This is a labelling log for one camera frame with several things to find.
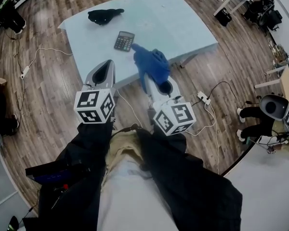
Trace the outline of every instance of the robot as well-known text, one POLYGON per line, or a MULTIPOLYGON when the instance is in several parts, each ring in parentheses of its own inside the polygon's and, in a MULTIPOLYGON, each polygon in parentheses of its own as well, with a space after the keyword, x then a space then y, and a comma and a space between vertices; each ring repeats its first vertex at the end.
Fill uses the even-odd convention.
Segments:
MULTIPOLYGON (((196 122, 189 102, 185 102, 177 83, 168 78, 167 88, 158 86, 147 74, 147 89, 151 124, 156 124, 166 136, 185 132, 196 122)), ((115 64, 107 60, 94 68, 75 97, 74 111, 83 123, 106 123, 115 120, 115 64)))

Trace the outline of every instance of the black bag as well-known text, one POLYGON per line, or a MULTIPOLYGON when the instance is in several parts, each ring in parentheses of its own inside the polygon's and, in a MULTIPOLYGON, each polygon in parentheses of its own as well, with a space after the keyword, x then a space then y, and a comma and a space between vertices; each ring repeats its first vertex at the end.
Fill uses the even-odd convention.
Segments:
POLYGON ((223 26, 227 26, 228 22, 232 20, 232 17, 225 8, 219 11, 215 17, 223 26))

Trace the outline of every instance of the white cable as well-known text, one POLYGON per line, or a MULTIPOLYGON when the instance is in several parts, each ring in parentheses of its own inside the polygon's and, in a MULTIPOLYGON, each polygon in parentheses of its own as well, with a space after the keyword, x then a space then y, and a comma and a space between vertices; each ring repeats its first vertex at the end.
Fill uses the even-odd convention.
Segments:
POLYGON ((33 64, 33 62, 35 61, 35 59, 36 59, 36 57, 37 57, 37 53, 38 53, 39 50, 54 50, 54 51, 62 52, 62 53, 65 54, 65 55, 73 55, 73 53, 68 54, 68 53, 65 53, 65 52, 63 52, 63 51, 61 51, 61 50, 56 50, 56 49, 53 49, 53 48, 47 48, 47 49, 46 49, 46 48, 38 48, 37 51, 35 52, 35 56, 34 56, 33 61, 29 64, 28 67, 30 67, 30 66, 33 64))
POLYGON ((141 124, 140 120, 138 119, 137 115, 135 114, 135 111, 133 109, 133 107, 129 104, 129 102, 126 101, 125 98, 122 97, 122 95, 120 94, 119 90, 117 90, 119 96, 129 105, 129 107, 131 107, 131 110, 133 111, 134 113, 134 116, 136 117, 137 121, 139 122, 140 126, 143 127, 143 125, 141 124))
MULTIPOLYGON (((211 113, 209 110, 207 110, 206 107, 207 107, 207 104, 204 105, 204 109, 213 117, 214 123, 213 123, 211 126, 204 126, 203 129, 213 127, 213 126, 215 125, 215 122, 216 122, 214 116, 212 115, 212 113, 211 113)), ((192 134, 192 133, 190 133, 190 132, 188 132, 188 131, 186 131, 186 132, 189 133, 189 134, 192 135, 192 136, 197 136, 197 135, 198 135, 198 134, 192 134)))
POLYGON ((213 110, 211 104, 210 104, 210 106, 211 106, 211 109, 212 109, 214 116, 215 116, 215 138, 216 138, 216 143, 217 143, 217 173, 220 174, 220 169, 219 169, 220 158, 218 156, 218 152, 220 151, 220 147, 218 145, 218 140, 217 140, 217 119, 216 119, 215 111, 213 110))

